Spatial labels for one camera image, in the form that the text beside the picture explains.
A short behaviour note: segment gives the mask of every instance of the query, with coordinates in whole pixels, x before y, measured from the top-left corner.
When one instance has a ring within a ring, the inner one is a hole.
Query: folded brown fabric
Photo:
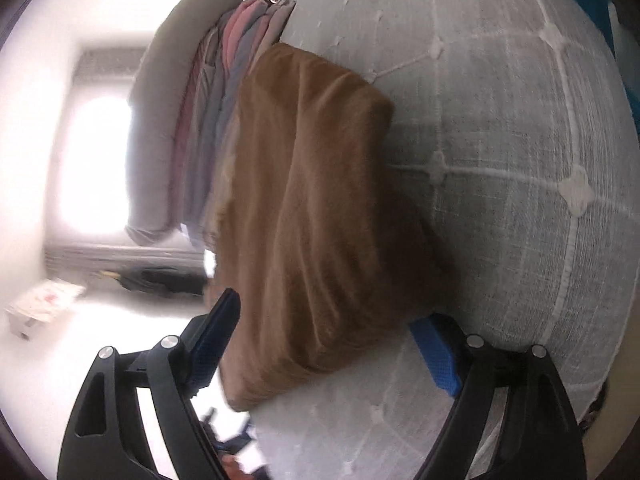
[[[221,371],[229,404],[247,410],[444,304],[454,273],[392,183],[382,140],[393,105],[372,85],[278,44],[238,107],[212,288],[241,297]]]

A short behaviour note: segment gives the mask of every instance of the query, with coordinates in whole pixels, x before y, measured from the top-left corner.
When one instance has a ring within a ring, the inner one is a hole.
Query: white wall
[[[84,46],[147,44],[179,0],[33,0],[0,51],[0,308],[43,275],[49,155]]]

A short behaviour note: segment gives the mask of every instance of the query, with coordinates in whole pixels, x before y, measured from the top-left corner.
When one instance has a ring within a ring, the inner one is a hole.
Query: person's hand
[[[233,455],[225,455],[222,457],[222,467],[225,469],[225,473],[230,480],[254,480],[254,477],[240,469],[238,460],[236,460],[236,457]]]

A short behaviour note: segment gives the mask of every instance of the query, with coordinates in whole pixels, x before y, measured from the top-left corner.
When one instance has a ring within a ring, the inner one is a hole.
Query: gray pillow
[[[456,255],[451,314],[502,348],[546,345],[581,417],[640,257],[638,137],[604,38],[574,0],[296,1],[282,40],[396,104],[386,158]],[[399,480],[450,406],[405,333],[252,416],[274,480]]]
[[[181,0],[158,28],[129,96],[129,236],[140,245],[167,237],[172,223],[172,153],[178,115],[198,44],[242,0]]]

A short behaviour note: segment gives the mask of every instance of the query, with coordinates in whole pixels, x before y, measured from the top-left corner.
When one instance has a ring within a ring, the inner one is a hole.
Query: stack of folded clothes
[[[233,153],[239,85],[292,9],[287,0],[181,0],[158,29],[129,98],[127,232],[136,243],[181,228],[202,245],[203,215],[227,193],[220,154]]]

